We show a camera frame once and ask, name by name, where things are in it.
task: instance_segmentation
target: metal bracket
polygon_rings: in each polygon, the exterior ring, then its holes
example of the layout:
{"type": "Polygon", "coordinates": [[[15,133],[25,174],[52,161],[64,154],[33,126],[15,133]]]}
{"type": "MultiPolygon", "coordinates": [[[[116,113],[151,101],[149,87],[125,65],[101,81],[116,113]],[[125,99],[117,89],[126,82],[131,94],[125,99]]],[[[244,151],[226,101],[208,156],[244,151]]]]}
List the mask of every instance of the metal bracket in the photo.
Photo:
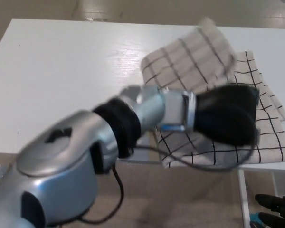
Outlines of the metal bracket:
{"type": "Polygon", "coordinates": [[[165,116],[156,126],[161,131],[192,132],[194,127],[196,96],[193,92],[165,88],[165,116]]]}

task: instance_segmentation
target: checkered towel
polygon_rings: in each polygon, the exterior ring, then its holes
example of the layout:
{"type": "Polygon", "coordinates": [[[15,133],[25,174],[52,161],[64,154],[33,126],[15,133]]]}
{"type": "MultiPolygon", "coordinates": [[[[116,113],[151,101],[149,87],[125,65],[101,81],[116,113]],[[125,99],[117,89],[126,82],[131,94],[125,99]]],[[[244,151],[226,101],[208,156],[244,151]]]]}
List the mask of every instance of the checkered towel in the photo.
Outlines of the checkered towel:
{"type": "MultiPolygon", "coordinates": [[[[189,35],[148,56],[141,64],[147,85],[204,92],[226,83],[251,85],[260,91],[256,112],[259,144],[247,163],[285,162],[285,111],[270,91],[252,52],[235,54],[210,19],[203,20],[189,35]]],[[[248,147],[214,142],[200,133],[157,132],[158,146],[174,156],[201,165],[231,165],[242,160],[248,147]]],[[[181,166],[161,157],[165,167],[181,166]]]]}

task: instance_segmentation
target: black rubber joint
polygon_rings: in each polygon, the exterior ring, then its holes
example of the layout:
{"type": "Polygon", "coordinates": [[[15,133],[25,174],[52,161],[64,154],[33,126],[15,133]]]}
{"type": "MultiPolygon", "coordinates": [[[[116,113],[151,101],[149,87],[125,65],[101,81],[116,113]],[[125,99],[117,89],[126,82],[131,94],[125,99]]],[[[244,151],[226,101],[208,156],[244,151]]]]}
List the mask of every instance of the black rubber joint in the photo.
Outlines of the black rubber joint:
{"type": "Polygon", "coordinates": [[[118,157],[128,158],[131,149],[141,137],[141,125],[136,113],[122,100],[114,98],[93,110],[112,128],[117,145],[118,157]]]}

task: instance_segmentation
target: black glove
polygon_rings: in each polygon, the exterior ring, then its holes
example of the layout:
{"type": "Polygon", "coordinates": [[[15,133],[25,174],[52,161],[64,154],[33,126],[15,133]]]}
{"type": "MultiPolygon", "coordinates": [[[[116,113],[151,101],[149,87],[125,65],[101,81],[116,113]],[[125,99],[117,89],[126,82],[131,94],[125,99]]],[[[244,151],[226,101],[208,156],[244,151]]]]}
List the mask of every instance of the black glove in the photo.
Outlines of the black glove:
{"type": "Polygon", "coordinates": [[[261,206],[280,214],[279,217],[268,213],[259,213],[258,217],[265,225],[271,228],[285,228],[285,197],[257,194],[255,199],[261,206]]]}

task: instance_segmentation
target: table leg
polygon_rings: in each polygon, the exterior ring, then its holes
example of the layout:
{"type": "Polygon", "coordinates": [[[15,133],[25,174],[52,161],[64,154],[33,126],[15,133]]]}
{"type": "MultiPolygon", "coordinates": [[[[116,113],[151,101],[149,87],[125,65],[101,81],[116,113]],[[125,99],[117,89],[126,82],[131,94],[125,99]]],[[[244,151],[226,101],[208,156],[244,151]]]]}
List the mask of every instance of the table leg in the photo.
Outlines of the table leg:
{"type": "Polygon", "coordinates": [[[239,193],[241,196],[244,228],[250,228],[250,224],[249,224],[250,223],[250,214],[249,214],[249,207],[248,207],[248,198],[247,198],[244,171],[238,170],[237,174],[238,174],[239,193]]]}
{"type": "Polygon", "coordinates": [[[285,172],[272,172],[275,195],[285,196],[285,172]]]}

